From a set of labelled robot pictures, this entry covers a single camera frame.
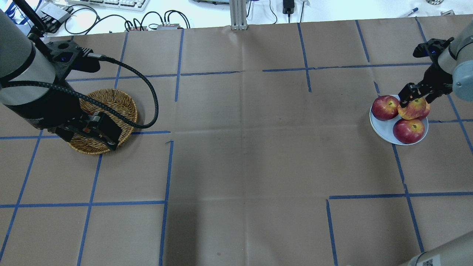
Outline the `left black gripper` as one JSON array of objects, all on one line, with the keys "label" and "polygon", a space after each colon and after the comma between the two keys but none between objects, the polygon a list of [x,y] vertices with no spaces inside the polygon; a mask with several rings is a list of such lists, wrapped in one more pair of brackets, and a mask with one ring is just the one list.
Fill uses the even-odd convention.
[{"label": "left black gripper", "polygon": [[74,91],[66,82],[66,77],[71,70],[84,72],[97,72],[100,63],[97,55],[89,48],[82,48],[73,41],[57,41],[46,44],[49,49],[49,59],[56,70],[54,89],[58,98],[48,107],[52,118],[56,121],[48,127],[49,133],[58,135],[59,138],[70,143],[75,134],[80,135],[81,148],[84,151],[116,150],[122,129],[105,112],[89,113],[81,108],[80,99],[83,94]]}]

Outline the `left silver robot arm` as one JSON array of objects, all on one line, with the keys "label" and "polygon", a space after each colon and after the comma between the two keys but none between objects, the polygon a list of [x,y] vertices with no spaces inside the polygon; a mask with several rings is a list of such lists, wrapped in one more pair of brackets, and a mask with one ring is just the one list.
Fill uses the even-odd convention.
[{"label": "left silver robot arm", "polygon": [[44,43],[35,34],[27,36],[5,13],[0,55],[4,106],[68,143],[79,135],[116,150],[122,129],[105,112],[81,108],[84,96],[66,81],[72,70],[99,71],[99,55],[71,40]]}]

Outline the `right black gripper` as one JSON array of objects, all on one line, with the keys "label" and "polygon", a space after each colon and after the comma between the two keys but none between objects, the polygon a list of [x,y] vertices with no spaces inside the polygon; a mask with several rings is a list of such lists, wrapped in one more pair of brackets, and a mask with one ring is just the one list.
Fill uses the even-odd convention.
[{"label": "right black gripper", "polygon": [[452,89],[452,75],[446,72],[446,67],[441,67],[439,63],[440,55],[446,51],[448,46],[454,41],[454,37],[448,40],[432,38],[427,42],[418,44],[414,49],[415,58],[427,57],[432,64],[424,73],[423,80],[418,84],[407,83],[399,92],[399,103],[401,108],[419,98],[424,97],[428,104],[431,104],[436,98],[442,95],[449,95]]}]

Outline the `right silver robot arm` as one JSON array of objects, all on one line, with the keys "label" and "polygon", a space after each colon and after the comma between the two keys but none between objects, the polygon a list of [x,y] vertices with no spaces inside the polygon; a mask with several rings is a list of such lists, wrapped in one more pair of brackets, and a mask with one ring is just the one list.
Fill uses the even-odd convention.
[{"label": "right silver robot arm", "polygon": [[[455,38],[431,39],[417,45],[413,56],[429,57],[431,66],[423,80],[408,83],[398,94],[406,107],[414,99],[424,97],[431,103],[452,92],[464,101],[472,101],[473,64],[472,23]],[[406,266],[470,266],[472,265],[472,232],[468,232],[430,251],[422,252],[404,263]]]}]

